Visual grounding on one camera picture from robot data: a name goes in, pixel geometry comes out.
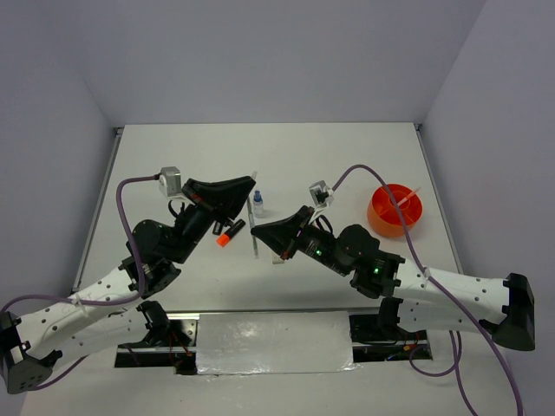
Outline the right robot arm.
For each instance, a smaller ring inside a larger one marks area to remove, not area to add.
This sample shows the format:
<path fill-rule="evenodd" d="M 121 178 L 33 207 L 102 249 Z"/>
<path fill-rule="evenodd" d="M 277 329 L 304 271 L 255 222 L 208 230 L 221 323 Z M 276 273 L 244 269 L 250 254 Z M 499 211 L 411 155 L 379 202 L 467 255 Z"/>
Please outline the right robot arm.
<path fill-rule="evenodd" d="M 533 351 L 534 296 L 526 276 L 464 276 L 434 268 L 420 269 L 405 257 L 383 251 L 379 240 L 353 224 L 334 236 L 311 222 L 313 208 L 257 225 L 251 234 L 283 260 L 302 253 L 341 276 L 381 304 L 378 332 L 396 339 L 403 332 L 451 330 L 484 333 L 498 346 Z"/>

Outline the orange pen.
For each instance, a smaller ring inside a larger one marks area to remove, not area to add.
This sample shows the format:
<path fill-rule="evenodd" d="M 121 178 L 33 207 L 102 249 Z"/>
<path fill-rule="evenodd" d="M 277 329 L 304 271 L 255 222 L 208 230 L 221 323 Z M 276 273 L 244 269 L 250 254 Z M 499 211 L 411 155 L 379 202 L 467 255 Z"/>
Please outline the orange pen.
<path fill-rule="evenodd" d="M 402 205 L 405 205 L 406 203 L 408 203 L 410 201 L 410 199 L 416 195 L 419 191 L 421 190 L 420 187 L 415 188 L 414 190 L 412 190 L 411 192 L 409 192 L 406 196 L 404 196 L 401 200 L 397 201 L 397 205 L 399 207 L 401 207 Z"/>

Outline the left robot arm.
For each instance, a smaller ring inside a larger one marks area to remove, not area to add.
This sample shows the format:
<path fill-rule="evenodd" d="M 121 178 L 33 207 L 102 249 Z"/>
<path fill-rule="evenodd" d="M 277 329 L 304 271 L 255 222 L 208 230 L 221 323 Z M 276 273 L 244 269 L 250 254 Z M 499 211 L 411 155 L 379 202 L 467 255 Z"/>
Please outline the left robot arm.
<path fill-rule="evenodd" d="M 28 296 L 2 307 L 1 376 L 9 394 L 52 385 L 58 367 L 78 364 L 98 349 L 142 341 L 158 346 L 172 339 L 167 313 L 152 297 L 180 275 L 179 265 L 214 224 L 233 225 L 256 184 L 251 176 L 207 183 L 163 172 L 144 180 L 159 181 L 169 201 L 180 201 L 173 224 L 145 219 L 129 226 L 122 192 L 142 179 L 124 179 L 116 188 L 116 207 L 130 257 L 71 296 L 50 297 L 51 304 L 34 313 L 10 312 Z"/>

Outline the small blue cap bottle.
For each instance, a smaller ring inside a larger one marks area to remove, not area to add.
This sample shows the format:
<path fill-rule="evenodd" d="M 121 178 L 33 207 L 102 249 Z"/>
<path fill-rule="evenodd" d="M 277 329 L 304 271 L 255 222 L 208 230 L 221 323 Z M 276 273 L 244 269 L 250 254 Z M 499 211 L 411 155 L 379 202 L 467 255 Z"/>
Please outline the small blue cap bottle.
<path fill-rule="evenodd" d="M 259 190 L 255 190 L 252 197 L 252 209 L 256 218 L 264 216 L 264 201 Z"/>

